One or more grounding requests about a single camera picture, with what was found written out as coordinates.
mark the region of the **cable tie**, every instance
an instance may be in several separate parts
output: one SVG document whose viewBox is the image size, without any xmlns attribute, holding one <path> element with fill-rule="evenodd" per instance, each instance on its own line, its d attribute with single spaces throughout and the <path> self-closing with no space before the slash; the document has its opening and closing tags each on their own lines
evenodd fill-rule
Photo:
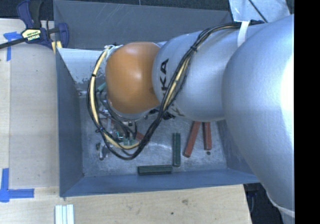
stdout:
<svg viewBox="0 0 320 224">
<path fill-rule="evenodd" d="M 196 47 L 194 47 L 194 46 L 191 46 L 190 48 L 191 48 L 192 50 L 194 50 L 195 52 L 198 51 L 198 49 L 197 49 Z"/>
</svg>

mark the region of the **black lettering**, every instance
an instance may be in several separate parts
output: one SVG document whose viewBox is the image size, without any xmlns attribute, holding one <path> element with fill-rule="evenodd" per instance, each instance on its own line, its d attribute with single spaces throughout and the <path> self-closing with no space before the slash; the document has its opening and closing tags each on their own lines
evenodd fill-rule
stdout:
<svg viewBox="0 0 320 224">
<path fill-rule="evenodd" d="M 168 87 L 166 87 L 167 77 L 165 76 L 164 79 L 162 80 L 162 78 L 160 76 L 160 82 L 162 84 L 161 90 L 166 91 L 168 89 Z"/>
<path fill-rule="evenodd" d="M 179 109 L 177 109 L 177 108 L 172 108 L 172 110 L 173 110 L 174 112 L 176 112 L 176 113 L 178 114 L 178 116 L 180 116 L 180 117 L 184 117 L 184 116 L 185 116 L 184 114 L 181 114 L 180 111 L 179 111 Z"/>
<path fill-rule="evenodd" d="M 165 75 L 167 74 L 167 63 L 169 59 L 167 58 L 164 62 L 161 63 L 161 72 L 164 73 Z"/>
</svg>

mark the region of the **blue clamp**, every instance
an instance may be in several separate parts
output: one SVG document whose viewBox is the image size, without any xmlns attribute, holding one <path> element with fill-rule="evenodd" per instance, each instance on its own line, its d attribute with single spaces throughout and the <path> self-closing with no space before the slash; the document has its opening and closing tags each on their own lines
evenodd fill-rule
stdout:
<svg viewBox="0 0 320 224">
<path fill-rule="evenodd" d="M 41 37 L 38 40 L 26 40 L 27 44 L 39 44 L 45 47 L 48 47 L 52 50 L 52 42 L 53 40 L 50 38 L 50 30 L 46 30 L 41 27 L 41 23 L 39 21 L 39 8 L 41 2 L 37 3 L 38 6 L 30 11 L 30 0 L 24 0 L 17 5 L 17 13 L 19 19 L 22 20 L 25 24 L 26 29 L 37 29 L 41 31 Z M 60 41 L 64 48 L 68 46 L 69 43 L 69 30 L 66 23 L 59 23 L 58 29 L 60 33 Z"/>
<path fill-rule="evenodd" d="M 5 39 L 8 40 L 8 42 L 10 42 L 11 40 L 16 40 L 16 39 L 22 38 L 21 34 L 19 34 L 17 32 L 4 33 L 3 36 L 5 37 Z M 9 46 L 6 51 L 6 61 L 8 62 L 10 60 L 11 60 L 11 46 Z"/>
<path fill-rule="evenodd" d="M 34 198 L 34 194 L 34 188 L 9 189 L 9 168 L 2 170 L 0 202 L 8 203 L 10 199 L 17 198 Z"/>
</svg>

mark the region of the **black cable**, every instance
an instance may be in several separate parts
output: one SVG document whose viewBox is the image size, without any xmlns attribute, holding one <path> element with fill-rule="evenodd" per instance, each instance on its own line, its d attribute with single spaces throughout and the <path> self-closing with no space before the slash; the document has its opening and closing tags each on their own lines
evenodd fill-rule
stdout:
<svg viewBox="0 0 320 224">
<path fill-rule="evenodd" d="M 253 8 L 258 12 L 258 14 L 261 16 L 261 18 L 268 23 L 267 19 L 265 18 L 265 16 L 262 15 L 262 13 L 258 10 L 258 8 L 256 7 L 256 5 L 252 2 L 252 0 L 249 0 L 249 2 L 252 4 Z"/>
</svg>

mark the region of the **wooden table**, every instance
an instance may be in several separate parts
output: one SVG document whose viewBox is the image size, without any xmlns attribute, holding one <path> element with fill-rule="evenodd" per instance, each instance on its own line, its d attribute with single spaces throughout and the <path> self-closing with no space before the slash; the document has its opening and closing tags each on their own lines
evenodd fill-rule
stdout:
<svg viewBox="0 0 320 224">
<path fill-rule="evenodd" d="M 0 44 L 6 42 L 3 33 L 23 29 L 22 21 L 0 19 Z M 0 50 L 0 176 L 9 167 L 11 61 L 6 49 Z M 242 185 L 68 198 L 59 197 L 58 186 L 36 187 L 34 198 L 0 202 L 0 223 L 54 223 L 55 205 L 68 204 L 74 205 L 76 224 L 252 223 Z"/>
</svg>

